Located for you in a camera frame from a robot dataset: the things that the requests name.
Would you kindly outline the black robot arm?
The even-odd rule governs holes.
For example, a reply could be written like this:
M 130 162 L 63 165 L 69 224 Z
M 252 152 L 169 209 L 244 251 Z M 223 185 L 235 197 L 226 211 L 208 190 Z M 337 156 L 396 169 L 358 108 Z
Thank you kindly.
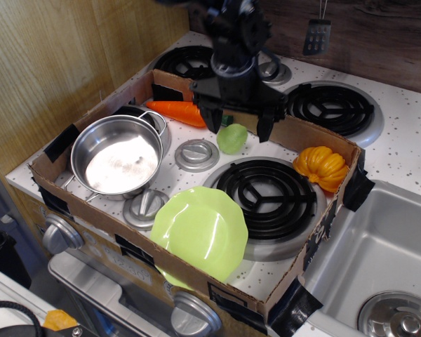
M 164 6 L 185 7 L 196 14 L 209 36 L 213 77 L 194 81 L 190 88 L 207 128 L 217 133 L 224 110 L 254 114 L 260 142 L 269 140 L 274 124 L 285 117 L 287 97 L 261 77 L 259 53 L 271 24 L 258 1 L 162 1 Z

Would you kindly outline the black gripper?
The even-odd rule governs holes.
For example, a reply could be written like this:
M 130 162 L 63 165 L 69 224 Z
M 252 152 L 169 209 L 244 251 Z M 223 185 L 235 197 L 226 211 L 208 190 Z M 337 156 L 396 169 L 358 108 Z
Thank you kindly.
M 275 123 L 285 119 L 286 95 L 261 80 L 255 62 L 243 72 L 230 73 L 227 68 L 214 73 L 212 77 L 193 81 L 190 85 L 193 102 L 208 130 L 213 133 L 220 130 L 224 110 L 245 112 L 258 116 L 259 141 L 268 141 Z

